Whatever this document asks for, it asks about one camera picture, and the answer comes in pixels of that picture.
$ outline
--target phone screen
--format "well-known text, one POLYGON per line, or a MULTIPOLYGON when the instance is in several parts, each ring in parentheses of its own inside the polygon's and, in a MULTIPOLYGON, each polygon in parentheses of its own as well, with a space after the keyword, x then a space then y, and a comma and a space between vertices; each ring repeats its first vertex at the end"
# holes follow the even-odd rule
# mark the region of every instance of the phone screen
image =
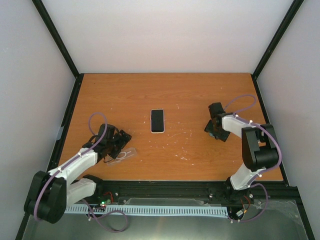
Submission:
POLYGON ((152 133, 165 132, 165 113, 163 109, 151 110, 151 132, 152 133))

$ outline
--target transparent plastic piece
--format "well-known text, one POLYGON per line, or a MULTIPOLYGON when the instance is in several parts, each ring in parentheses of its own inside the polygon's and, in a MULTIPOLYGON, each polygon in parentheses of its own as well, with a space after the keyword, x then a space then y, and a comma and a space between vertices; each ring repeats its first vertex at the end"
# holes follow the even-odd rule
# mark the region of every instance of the transparent plastic piece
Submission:
POLYGON ((129 147, 127 149, 122 150, 116 159, 113 159, 112 157, 108 156, 105 162, 107 165, 111 166, 120 163, 125 159, 133 158, 136 155, 138 155, 136 149, 134 147, 129 147))
MULTIPOLYGON (((266 205, 266 201, 254 201, 254 205, 256 209, 262 210, 266 205)), ((269 201, 267 205, 267 210, 275 210, 283 215, 285 215, 286 218, 291 219, 296 224, 299 224, 300 226, 303 226, 304 223, 302 222, 299 210, 297 208, 297 204, 294 201, 269 201)))

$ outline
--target white wall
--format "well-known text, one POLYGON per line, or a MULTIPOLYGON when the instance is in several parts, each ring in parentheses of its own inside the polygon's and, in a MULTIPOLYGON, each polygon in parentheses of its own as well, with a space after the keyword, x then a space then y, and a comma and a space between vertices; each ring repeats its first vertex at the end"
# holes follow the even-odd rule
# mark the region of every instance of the white wall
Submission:
POLYGON ((306 0, 258 78, 283 151, 320 239, 320 1, 306 0))
POLYGON ((43 3, 82 73, 252 73, 292 0, 43 3))
POLYGON ((0 5, 0 232, 12 240, 32 177, 48 165, 74 77, 31 0, 0 5))

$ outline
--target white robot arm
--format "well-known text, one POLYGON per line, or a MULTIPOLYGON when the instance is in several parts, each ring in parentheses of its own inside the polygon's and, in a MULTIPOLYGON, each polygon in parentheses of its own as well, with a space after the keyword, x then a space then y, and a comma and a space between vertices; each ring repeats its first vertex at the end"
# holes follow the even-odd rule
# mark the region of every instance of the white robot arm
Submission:
MULTIPOLYGON (((220 102, 211 104, 209 112, 211 120, 205 128, 206 132, 224 142, 230 133, 237 135, 242 140, 243 164, 229 179, 232 188, 236 191, 250 188, 257 177, 261 177, 263 172, 277 164, 279 156, 275 144, 263 131, 251 125, 250 122, 243 121, 236 114, 225 113, 220 102)), ((271 124, 263 124, 260 127, 276 139, 271 124)))
POLYGON ((67 207, 92 196, 97 190, 97 183, 102 182, 91 175, 86 175, 75 183, 74 181, 107 155, 117 158, 131 138, 113 125, 108 124, 106 128, 102 124, 99 133, 92 136, 68 161, 48 172, 38 171, 34 175, 24 211, 49 223, 56 223, 67 207))

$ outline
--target black metal frame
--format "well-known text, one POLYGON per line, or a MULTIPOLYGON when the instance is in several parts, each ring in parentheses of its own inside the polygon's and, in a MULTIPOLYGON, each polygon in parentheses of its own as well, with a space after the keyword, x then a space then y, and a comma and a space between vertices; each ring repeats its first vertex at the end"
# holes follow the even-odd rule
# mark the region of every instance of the black metal frame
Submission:
MULTIPOLYGON (((281 22, 278 30, 276 31, 274 37, 272 38, 269 46, 267 47, 265 53, 263 54, 260 62, 258 63, 254 73, 251 75, 253 85, 262 109, 262 113, 266 123, 269 123, 268 114, 261 96, 257 79, 262 72, 264 66, 269 60, 271 54, 285 33, 286 29, 290 25, 292 19, 297 13, 299 7, 304 0, 294 0, 287 11, 283 21, 281 22)), ((68 129, 70 126, 71 118, 73 115, 74 108, 76 106, 78 94, 81 88, 82 80, 84 74, 79 74, 71 56, 69 55, 66 46, 64 45, 54 23, 52 22, 44 4, 41 0, 32 0, 35 7, 37 8, 39 14, 41 15, 45 25, 47 26, 49 32, 51 33, 55 43, 57 44, 59 50, 61 51, 66 63, 68 64, 70 70, 75 77, 75 83, 72 89, 72 93, 62 120, 61 127, 63 131, 60 139, 55 142, 54 149, 48 164, 47 170, 56 168, 59 164, 61 153, 64 147, 64 143, 67 137, 68 129)), ((289 186, 289 182, 286 176, 284 166, 280 166, 283 181, 269 181, 263 182, 263 185, 268 190, 268 194, 271 199, 275 200, 295 200, 298 210, 300 212, 301 219, 304 224, 307 236, 309 239, 315 239, 305 208, 303 206, 299 191, 297 187, 289 186)), ((223 182, 221 181, 103 181, 105 188, 108 188, 112 192, 117 192, 118 195, 115 197, 116 201, 119 203, 123 200, 130 198, 173 198, 173 199, 196 199, 208 203, 223 204, 223 206, 232 207, 235 204, 221 202, 219 200, 210 198, 210 192, 212 189, 219 189, 222 187, 223 182)), ((262 189, 252 188, 251 193, 257 199, 264 199, 265 193, 262 189)), ((97 199, 92 198, 91 202, 96 202, 97 199)), ((21 226, 16 236, 16 240, 21 240, 23 238, 29 215, 26 213, 23 217, 21 226)))

